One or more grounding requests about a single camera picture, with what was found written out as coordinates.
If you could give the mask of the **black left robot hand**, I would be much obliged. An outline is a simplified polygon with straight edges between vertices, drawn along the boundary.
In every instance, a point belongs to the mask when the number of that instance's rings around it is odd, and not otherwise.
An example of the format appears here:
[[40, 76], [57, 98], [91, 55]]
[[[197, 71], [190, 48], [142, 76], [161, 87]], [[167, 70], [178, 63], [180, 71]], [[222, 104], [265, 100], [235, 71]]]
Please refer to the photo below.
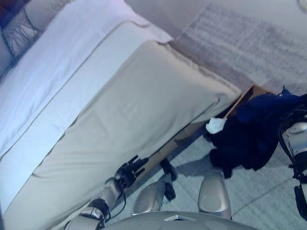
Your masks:
[[134, 156], [127, 163], [124, 163], [115, 173], [115, 178], [122, 189], [128, 188], [134, 184], [137, 177], [144, 171], [144, 165], [149, 158], [140, 159], [138, 155]]

